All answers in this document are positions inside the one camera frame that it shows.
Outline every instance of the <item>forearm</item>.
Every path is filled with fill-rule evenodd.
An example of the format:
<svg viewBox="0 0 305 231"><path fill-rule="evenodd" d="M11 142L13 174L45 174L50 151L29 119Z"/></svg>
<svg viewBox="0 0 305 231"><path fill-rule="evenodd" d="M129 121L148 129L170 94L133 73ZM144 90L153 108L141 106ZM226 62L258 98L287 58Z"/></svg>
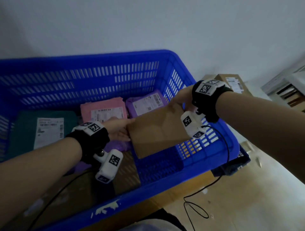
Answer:
<svg viewBox="0 0 305 231"><path fill-rule="evenodd" d="M1 163L0 227L39 198L81 156L79 143L65 138Z"/></svg>
<svg viewBox="0 0 305 231"><path fill-rule="evenodd" d="M305 114L261 98L225 92L217 115L305 183Z"/></svg>

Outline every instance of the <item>green package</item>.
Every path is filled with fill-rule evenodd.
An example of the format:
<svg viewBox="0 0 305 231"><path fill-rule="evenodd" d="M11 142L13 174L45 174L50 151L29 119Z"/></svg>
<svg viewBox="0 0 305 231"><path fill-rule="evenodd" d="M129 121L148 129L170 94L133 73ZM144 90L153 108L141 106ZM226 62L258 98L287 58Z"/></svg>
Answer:
<svg viewBox="0 0 305 231"><path fill-rule="evenodd" d="M5 160L54 143L75 126L77 117L72 111L21 111L10 134Z"/></svg>

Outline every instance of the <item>black cable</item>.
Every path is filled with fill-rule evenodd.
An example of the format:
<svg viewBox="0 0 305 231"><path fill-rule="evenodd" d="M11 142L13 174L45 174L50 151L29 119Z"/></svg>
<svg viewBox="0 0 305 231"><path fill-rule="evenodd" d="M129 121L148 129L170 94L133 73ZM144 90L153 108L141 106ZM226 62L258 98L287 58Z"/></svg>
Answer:
<svg viewBox="0 0 305 231"><path fill-rule="evenodd" d="M204 127L209 127L209 128L211 128L211 129L214 129L214 130L217 131L217 132L219 133L219 135L222 137L222 139L224 140L224 142L225 142L225 144L226 144L227 151L228 151L228 158L227 158L227 163L228 163L228 162L229 162L229 159L230 159L230 150L229 150L228 143L226 142L224 136L223 136L216 128L213 128L213 127L211 127L211 126L209 126L209 125L202 126L202 128L204 128ZM188 216L188 219L190 220L190 223L191 223L191 225L192 225L194 231L195 231L195 228L194 228L194 225L193 225L193 223L192 223L192 221L191 221L190 216L188 215L188 211L186 210L186 205L189 204L189 206L190 206L196 213L198 213L201 217L203 217L203 218L205 218L205 219L208 219L208 218L209 218L209 215L208 215L208 213L207 213L203 208L201 208L199 205L197 205L197 204L195 204L195 203L193 203L193 202L190 202L190 201L186 201L186 198L192 197L192 196L196 195L197 193L200 193L202 190L204 190L204 189L206 189L207 187L210 187L211 185L213 185L213 184L215 184L216 182L218 182L218 181L220 180L221 177L222 177L222 176L218 177L217 180L215 180L213 183L211 183L211 184L205 186L204 188L200 189L199 191L197 191L197 192L195 192L195 193L193 193L193 194L191 194L191 195L185 196L185 197L183 198L183 200L184 200L183 206L184 206L185 212L186 212L186 214L187 214L187 216ZM199 213L196 209L194 209L191 205L194 205L194 206L200 208L202 211L204 211L204 212L206 213L207 216L204 216L204 215L200 214L200 213Z"/></svg>
<svg viewBox="0 0 305 231"><path fill-rule="evenodd" d="M59 196L59 194L61 194L61 192L67 188L73 181L75 181L76 179L78 179L79 177L81 177L82 175L85 175L86 173L92 172L94 171L93 169L90 169L86 172L83 172L82 174L78 175L77 177L75 177L74 179L72 179L69 183L67 183L61 190L59 190L59 192L53 196L53 198L47 203L47 205L43 208L43 210L40 211L40 213L37 215L37 217L33 220L33 222L31 223L31 225L29 226L29 228L27 229L27 231L30 231L33 226L36 224L37 220L41 217L41 215L43 214L43 212L47 209L47 207L52 204L52 202Z"/></svg>

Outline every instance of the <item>black wristband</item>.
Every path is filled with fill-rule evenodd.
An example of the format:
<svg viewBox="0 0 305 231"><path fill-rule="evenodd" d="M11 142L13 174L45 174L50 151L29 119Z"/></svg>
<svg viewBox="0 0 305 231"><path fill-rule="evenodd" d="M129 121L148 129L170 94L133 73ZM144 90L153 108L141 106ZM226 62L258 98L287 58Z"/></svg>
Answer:
<svg viewBox="0 0 305 231"><path fill-rule="evenodd" d="M207 122L216 123L219 119L219 116L216 113L216 102L219 96L226 92L232 91L230 88L226 87L226 85L222 87L218 87L212 95L202 94L200 92L196 92L196 89L201 84L201 81L198 81L193 86L192 90L192 104L198 107L198 111L206 115Z"/></svg>
<svg viewBox="0 0 305 231"><path fill-rule="evenodd" d="M87 164L91 164L94 160L93 155L100 153L110 141L108 131L104 127L92 135L88 135L83 130L75 130L66 137L72 137L79 142L82 149L81 161Z"/></svg>

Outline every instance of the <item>blue plastic basket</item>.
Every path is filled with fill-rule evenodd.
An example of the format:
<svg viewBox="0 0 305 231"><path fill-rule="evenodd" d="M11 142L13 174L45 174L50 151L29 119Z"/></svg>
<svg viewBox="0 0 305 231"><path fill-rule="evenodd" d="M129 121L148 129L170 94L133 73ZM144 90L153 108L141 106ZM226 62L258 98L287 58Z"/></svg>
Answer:
<svg viewBox="0 0 305 231"><path fill-rule="evenodd" d="M24 109L79 111L79 105L121 96L143 96L159 89L170 100L179 89L195 83L180 58L168 50L0 61L0 155L18 112ZM225 137L230 159L239 144L220 120L210 124ZM44 230L78 230L152 197L226 162L224 141L208 129L204 137L163 150L135 164L141 187L113 200L53 223ZM98 209L116 201L118 208Z"/></svg>

